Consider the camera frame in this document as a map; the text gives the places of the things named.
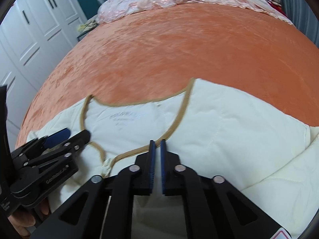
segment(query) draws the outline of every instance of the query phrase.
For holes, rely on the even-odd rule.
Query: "orange velvet blanket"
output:
[[[136,102],[175,93],[191,77],[246,91],[319,126],[319,50],[306,36],[248,9],[182,4],[99,26],[79,42],[31,103],[17,146],[89,94]]]

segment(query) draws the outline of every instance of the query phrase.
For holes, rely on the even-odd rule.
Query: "silver rivet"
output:
[[[140,167],[138,166],[138,165],[131,165],[130,167],[129,167],[129,170],[131,171],[131,172],[137,172],[138,170],[140,169]]]
[[[102,177],[100,175],[95,175],[91,178],[91,182],[93,183],[99,183],[102,180]]]
[[[182,164],[179,164],[179,165],[175,166],[175,171],[176,172],[183,172],[185,170],[186,170],[186,167],[184,165],[182,165]]]
[[[215,183],[223,183],[224,181],[225,181],[225,179],[224,179],[224,177],[222,177],[222,176],[215,176],[214,178],[213,178],[213,181],[215,182]]]

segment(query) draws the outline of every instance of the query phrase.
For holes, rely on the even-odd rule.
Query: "neckline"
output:
[[[84,104],[83,104],[83,107],[82,107],[82,110],[81,110],[81,114],[80,114],[80,130],[84,130],[86,129],[85,128],[85,119],[86,119],[86,113],[88,111],[88,104],[90,103],[91,100],[95,101],[96,103],[100,104],[100,105],[104,105],[104,106],[109,106],[109,107],[121,107],[121,106],[132,106],[132,105],[140,105],[140,104],[146,104],[146,103],[150,103],[150,102],[160,102],[160,101],[164,101],[164,100],[167,100],[169,98],[172,98],[174,96],[177,96],[179,94],[182,94],[183,92],[185,92],[185,95],[184,95],[184,98],[183,98],[183,101],[181,103],[181,106],[178,110],[178,113],[175,117],[175,120],[173,121],[172,125],[167,129],[167,131],[161,136],[159,137],[156,141],[155,141],[155,144],[156,144],[156,147],[158,147],[160,145],[160,142],[163,140],[163,139],[168,139],[173,133],[174,131],[178,128],[179,124],[181,123],[184,115],[185,115],[185,112],[186,112],[186,109],[187,109],[187,106],[188,106],[188,103],[189,103],[189,98],[190,98],[190,94],[192,92],[192,89],[193,89],[193,86],[194,86],[194,83],[195,83],[195,79],[194,78],[191,78],[188,85],[180,90],[179,92],[177,93],[174,93],[172,95],[169,95],[169,96],[166,96],[164,98],[159,98],[159,99],[153,99],[153,100],[144,100],[144,101],[141,101],[141,102],[136,102],[136,103],[118,103],[118,104],[108,104],[108,103],[104,103],[102,101],[100,101],[99,99],[97,99],[95,96],[93,95],[89,95],[86,97],[85,101],[84,101]],[[93,147],[95,147],[99,153],[100,153],[100,160],[101,160],[101,163],[103,164],[104,161],[106,160],[106,157],[105,157],[105,151],[103,150],[103,148],[96,142],[94,141],[90,141],[89,144]],[[130,151],[127,151],[125,153],[122,153],[120,155],[117,155],[116,157],[114,157],[111,161],[111,164],[110,164],[110,171],[109,173],[111,173],[111,170],[113,168],[113,166],[120,160],[124,159],[124,158],[127,158],[127,157],[131,157],[131,156],[134,156],[134,155],[137,155],[137,154],[140,154],[140,153],[144,153],[144,152],[147,152],[148,151],[148,148],[149,148],[149,145],[145,145],[143,147],[140,147],[140,148],[136,148],[136,149],[133,149],[133,150],[130,150]]]

